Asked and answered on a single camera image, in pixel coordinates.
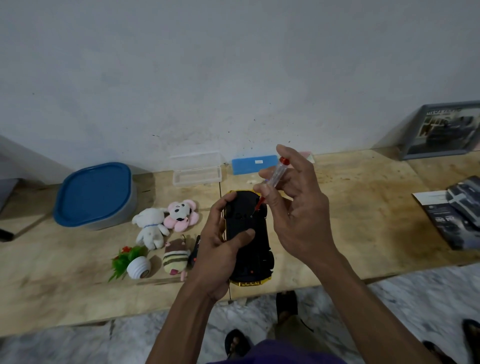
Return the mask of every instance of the picture frame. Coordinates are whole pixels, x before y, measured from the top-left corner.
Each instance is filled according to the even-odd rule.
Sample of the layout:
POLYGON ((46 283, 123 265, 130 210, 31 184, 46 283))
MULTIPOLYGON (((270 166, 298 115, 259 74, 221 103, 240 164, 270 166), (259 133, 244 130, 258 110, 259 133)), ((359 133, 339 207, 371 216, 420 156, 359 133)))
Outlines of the picture frame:
POLYGON ((413 117, 400 160, 452 156, 480 142, 480 100, 423 105, 413 117))

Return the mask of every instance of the white pot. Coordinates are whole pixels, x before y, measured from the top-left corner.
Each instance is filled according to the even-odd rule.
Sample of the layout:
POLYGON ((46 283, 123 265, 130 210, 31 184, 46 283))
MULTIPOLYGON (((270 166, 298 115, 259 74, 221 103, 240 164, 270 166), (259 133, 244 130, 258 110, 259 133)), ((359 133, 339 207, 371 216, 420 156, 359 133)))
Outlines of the white pot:
POLYGON ((127 273, 131 279, 145 278, 150 273, 152 265, 144 256, 135 258, 128 264, 127 273))

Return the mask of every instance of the left hand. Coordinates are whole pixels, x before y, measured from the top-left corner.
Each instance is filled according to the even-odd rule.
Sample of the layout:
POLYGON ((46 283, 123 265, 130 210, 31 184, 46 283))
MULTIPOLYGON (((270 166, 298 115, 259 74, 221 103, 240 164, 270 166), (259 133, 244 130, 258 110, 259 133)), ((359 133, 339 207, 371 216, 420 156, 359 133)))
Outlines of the left hand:
POLYGON ((222 211, 227 202, 236 197, 236 192, 226 194, 210 209, 201 233, 197 260, 187 280, 187 283, 195 285, 214 302, 228 292, 228 279, 235 268, 238 250, 250 243, 255 236, 255 230, 248 229, 227 242, 222 237, 225 231, 222 211))

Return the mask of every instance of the marble floor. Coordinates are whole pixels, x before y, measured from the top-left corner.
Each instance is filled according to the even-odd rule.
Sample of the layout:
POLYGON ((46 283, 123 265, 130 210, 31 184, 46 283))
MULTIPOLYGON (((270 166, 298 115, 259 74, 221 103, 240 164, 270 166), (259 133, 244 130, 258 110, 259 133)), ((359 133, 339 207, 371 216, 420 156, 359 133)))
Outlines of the marble floor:
MULTIPOLYGON (((480 264, 440 268, 370 285, 372 291, 421 340, 439 345, 459 364, 469 363, 460 323, 480 321, 480 264)), ((328 295, 321 287, 297 291, 299 315, 347 363, 363 363, 328 295)), ((120 318, 102 327, 53 328, 5 338, 0 363, 144 363, 167 312, 120 318)), ((216 306, 209 318, 199 363, 225 359, 225 335, 242 330, 253 343, 276 321, 275 297, 246 305, 216 306)))

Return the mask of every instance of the pink flower plush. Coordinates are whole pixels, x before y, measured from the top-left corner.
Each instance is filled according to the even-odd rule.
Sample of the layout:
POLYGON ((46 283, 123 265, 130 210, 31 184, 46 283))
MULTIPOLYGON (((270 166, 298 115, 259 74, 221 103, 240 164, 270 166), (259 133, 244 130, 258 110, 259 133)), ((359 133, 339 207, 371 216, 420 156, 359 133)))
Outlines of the pink flower plush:
POLYGON ((176 232, 185 231, 187 227, 195 225, 200 216, 194 211, 197 205, 192 200, 172 202, 168 206, 169 216, 163 221, 163 225, 176 232))

